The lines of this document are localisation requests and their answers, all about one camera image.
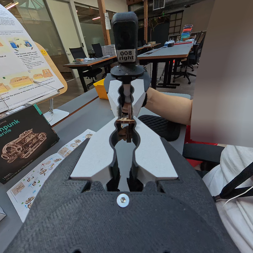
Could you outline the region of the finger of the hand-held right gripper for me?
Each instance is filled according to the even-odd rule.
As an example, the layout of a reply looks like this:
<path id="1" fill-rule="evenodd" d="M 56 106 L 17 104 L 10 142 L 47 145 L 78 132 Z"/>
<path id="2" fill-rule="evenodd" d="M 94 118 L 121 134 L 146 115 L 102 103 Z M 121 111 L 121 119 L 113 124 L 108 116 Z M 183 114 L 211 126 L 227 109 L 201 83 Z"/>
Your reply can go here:
<path id="1" fill-rule="evenodd" d="M 124 87 L 122 81 L 111 80 L 109 83 L 108 99 L 115 117 L 122 117 L 122 105 L 124 103 Z"/>
<path id="2" fill-rule="evenodd" d="M 130 88 L 132 89 L 130 95 L 131 115 L 137 117 L 146 96 L 144 80 L 135 79 L 131 81 Z"/>

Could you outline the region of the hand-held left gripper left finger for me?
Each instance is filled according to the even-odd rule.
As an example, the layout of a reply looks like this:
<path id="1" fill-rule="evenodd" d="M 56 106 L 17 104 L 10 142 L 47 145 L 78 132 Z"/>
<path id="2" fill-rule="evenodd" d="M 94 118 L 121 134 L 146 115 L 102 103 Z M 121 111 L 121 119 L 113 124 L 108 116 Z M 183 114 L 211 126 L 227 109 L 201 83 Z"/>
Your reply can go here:
<path id="1" fill-rule="evenodd" d="M 71 179 L 99 181 L 107 191 L 119 191 L 120 172 L 115 145 L 118 143 L 117 118 L 107 123 L 88 141 Z"/>

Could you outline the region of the black padded wrist rest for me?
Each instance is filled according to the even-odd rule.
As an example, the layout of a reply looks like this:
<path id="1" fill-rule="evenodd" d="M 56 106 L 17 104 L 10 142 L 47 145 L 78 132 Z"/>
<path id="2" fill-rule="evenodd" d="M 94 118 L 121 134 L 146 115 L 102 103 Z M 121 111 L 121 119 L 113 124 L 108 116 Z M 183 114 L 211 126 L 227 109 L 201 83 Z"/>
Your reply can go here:
<path id="1" fill-rule="evenodd" d="M 141 115 L 138 119 L 167 141 L 175 141 L 180 135 L 179 123 L 153 115 Z"/>

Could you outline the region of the stack of white boxes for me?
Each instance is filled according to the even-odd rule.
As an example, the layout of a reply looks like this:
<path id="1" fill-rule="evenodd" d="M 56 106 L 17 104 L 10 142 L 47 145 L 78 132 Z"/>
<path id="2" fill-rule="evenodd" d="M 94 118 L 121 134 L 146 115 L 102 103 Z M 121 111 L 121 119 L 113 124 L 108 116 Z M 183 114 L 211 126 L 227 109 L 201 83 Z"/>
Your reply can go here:
<path id="1" fill-rule="evenodd" d="M 103 56 L 117 56 L 115 45 L 101 46 Z"/>

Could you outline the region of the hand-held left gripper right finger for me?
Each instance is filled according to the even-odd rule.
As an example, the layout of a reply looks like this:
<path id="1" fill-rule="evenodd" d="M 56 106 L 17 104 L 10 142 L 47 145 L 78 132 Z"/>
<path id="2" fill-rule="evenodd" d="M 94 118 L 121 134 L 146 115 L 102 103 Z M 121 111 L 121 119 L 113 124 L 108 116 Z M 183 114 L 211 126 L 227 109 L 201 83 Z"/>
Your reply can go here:
<path id="1" fill-rule="evenodd" d="M 178 179 L 178 174 L 169 158 L 164 144 L 153 130 L 132 116 L 135 125 L 132 128 L 133 150 L 132 166 L 129 172 L 129 190 L 142 191 L 148 182 Z"/>

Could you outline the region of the illustrated assembly booklet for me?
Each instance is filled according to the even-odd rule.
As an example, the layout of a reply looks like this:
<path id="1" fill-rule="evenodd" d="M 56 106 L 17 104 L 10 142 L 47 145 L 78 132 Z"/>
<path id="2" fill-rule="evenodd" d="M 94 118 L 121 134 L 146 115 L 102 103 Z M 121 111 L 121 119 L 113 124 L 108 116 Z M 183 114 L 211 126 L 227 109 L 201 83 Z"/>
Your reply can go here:
<path id="1" fill-rule="evenodd" d="M 95 134 L 95 131 L 87 129 L 82 134 L 65 144 L 57 153 L 44 159 L 7 191 L 7 195 L 22 222 L 25 221 L 34 198 L 53 170 L 65 159 L 65 157 L 93 134 Z"/>

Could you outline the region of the black model kit box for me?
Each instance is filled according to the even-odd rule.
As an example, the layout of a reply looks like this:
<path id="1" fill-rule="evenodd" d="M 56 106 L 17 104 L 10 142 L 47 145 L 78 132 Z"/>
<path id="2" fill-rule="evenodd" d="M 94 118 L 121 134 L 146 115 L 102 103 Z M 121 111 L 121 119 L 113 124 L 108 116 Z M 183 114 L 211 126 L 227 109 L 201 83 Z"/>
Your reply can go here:
<path id="1" fill-rule="evenodd" d="M 42 112 L 24 104 L 1 114 L 0 182 L 6 184 L 59 141 Z"/>

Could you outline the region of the stack of coloured packets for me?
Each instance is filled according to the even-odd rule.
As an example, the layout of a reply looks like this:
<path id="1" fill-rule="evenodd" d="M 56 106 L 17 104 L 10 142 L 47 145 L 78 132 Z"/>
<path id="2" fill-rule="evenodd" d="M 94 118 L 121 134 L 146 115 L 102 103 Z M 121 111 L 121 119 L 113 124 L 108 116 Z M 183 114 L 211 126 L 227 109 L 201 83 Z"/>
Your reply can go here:
<path id="1" fill-rule="evenodd" d="M 191 36 L 192 29 L 193 29 L 193 25 L 192 24 L 186 24 L 183 27 L 183 31 L 181 33 L 181 41 L 183 41 L 184 39 L 187 40 Z"/>

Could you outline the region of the person's right hand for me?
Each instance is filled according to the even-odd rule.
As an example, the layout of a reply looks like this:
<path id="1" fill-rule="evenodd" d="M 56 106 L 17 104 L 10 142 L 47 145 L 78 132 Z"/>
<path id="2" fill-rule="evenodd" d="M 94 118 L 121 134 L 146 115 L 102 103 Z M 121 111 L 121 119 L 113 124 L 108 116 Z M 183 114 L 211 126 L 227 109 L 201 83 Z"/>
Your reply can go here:
<path id="1" fill-rule="evenodd" d="M 132 114 L 132 104 L 127 103 L 126 101 L 122 105 L 122 115 L 128 115 L 128 112 L 131 111 Z"/>

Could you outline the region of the yellow plastic bin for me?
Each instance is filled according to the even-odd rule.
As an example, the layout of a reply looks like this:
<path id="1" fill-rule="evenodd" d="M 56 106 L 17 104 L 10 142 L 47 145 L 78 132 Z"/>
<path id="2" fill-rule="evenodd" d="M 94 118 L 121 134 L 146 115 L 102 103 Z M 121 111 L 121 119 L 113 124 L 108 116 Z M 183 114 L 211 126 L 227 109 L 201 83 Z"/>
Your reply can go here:
<path id="1" fill-rule="evenodd" d="M 102 79 L 102 80 L 94 83 L 93 85 L 94 85 L 96 92 L 97 92 L 100 99 L 109 100 L 107 93 L 106 93 L 106 89 L 104 87 L 104 80 L 105 79 Z"/>

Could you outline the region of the printed instruction sheet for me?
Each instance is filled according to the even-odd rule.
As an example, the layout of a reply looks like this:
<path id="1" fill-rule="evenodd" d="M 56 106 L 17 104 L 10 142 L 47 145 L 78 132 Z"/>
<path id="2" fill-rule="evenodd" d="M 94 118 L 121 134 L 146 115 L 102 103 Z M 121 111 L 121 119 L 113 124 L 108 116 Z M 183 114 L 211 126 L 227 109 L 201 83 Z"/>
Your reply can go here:
<path id="1" fill-rule="evenodd" d="M 64 85 L 21 23 L 0 10 L 0 111 L 58 94 Z"/>

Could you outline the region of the black office chair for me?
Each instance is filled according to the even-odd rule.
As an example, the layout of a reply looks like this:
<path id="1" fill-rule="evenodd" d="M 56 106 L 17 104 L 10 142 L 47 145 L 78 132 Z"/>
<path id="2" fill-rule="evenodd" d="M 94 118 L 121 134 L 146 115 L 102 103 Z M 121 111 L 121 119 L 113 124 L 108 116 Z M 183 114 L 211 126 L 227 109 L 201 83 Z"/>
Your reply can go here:
<path id="1" fill-rule="evenodd" d="M 194 65 L 199 64 L 204 39 L 206 36 L 206 32 L 204 32 L 203 35 L 200 35 L 201 41 L 198 43 L 198 41 L 193 45 L 191 51 L 189 52 L 187 58 L 181 59 L 181 60 L 175 60 L 174 64 L 174 71 L 173 71 L 173 83 L 175 83 L 175 80 L 179 77 L 184 77 L 188 79 L 188 84 L 191 84 L 190 76 L 196 77 L 195 74 L 192 72 L 194 71 Z"/>
<path id="2" fill-rule="evenodd" d="M 86 55 L 84 53 L 84 50 L 82 47 L 79 48 L 69 48 L 74 61 L 74 64 L 80 64 L 84 62 L 84 59 L 86 58 Z M 94 80 L 97 80 L 97 75 L 102 72 L 101 68 L 95 68 L 95 69 L 89 69 L 86 71 L 83 71 L 83 77 L 86 77 L 87 79 L 92 79 L 93 83 L 95 82 Z"/>
<path id="3" fill-rule="evenodd" d="M 92 44 L 92 48 L 97 58 L 103 57 L 103 52 L 100 43 Z"/>

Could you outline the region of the grey desk with wooden edge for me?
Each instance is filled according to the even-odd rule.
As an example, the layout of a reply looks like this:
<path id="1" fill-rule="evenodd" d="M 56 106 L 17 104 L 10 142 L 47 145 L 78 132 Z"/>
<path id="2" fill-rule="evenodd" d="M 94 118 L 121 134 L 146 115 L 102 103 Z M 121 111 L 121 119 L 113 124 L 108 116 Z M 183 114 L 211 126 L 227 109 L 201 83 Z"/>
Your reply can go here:
<path id="1" fill-rule="evenodd" d="M 153 49 L 149 52 L 138 55 L 140 65 L 153 63 L 151 87 L 156 88 L 172 88 L 175 89 L 180 84 L 171 83 L 172 74 L 176 74 L 177 63 L 179 60 L 186 58 L 193 47 L 194 42 L 178 43 L 172 47 L 161 47 Z M 157 84 L 157 66 L 158 63 L 165 63 L 164 79 L 162 84 Z"/>
<path id="2" fill-rule="evenodd" d="M 116 56 L 110 56 L 104 59 L 94 59 L 94 60 L 88 60 L 83 62 L 72 62 L 69 64 L 63 65 L 63 67 L 68 67 L 71 69 L 77 69 L 79 78 L 81 81 L 81 84 L 83 86 L 84 92 L 87 92 L 87 85 L 85 83 L 84 77 L 88 77 L 93 80 L 93 84 L 97 80 L 97 75 L 100 74 L 100 72 L 96 71 L 96 69 L 101 69 L 103 67 L 105 69 L 105 74 L 110 72 L 110 64 L 117 62 Z"/>

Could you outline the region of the wooden model assembly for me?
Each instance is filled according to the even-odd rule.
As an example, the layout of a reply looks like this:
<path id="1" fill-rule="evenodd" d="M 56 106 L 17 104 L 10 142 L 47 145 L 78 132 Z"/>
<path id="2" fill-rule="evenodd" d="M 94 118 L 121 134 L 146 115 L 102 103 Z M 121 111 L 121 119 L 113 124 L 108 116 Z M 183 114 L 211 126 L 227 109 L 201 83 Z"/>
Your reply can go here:
<path id="1" fill-rule="evenodd" d="M 127 143 L 131 143 L 133 135 L 133 127 L 135 121 L 132 119 L 132 108 L 128 106 L 128 115 L 123 116 L 116 120 L 116 127 L 118 130 L 118 140 L 124 140 Z"/>

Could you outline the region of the person's right forearm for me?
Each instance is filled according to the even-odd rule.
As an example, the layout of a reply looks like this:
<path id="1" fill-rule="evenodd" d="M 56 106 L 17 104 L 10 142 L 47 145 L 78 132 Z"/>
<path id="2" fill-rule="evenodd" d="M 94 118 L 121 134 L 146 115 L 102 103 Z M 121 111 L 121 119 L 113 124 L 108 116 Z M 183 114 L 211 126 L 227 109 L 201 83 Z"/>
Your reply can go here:
<path id="1" fill-rule="evenodd" d="M 171 122 L 191 125 L 192 104 L 193 100 L 166 95 L 150 87 L 145 108 Z"/>

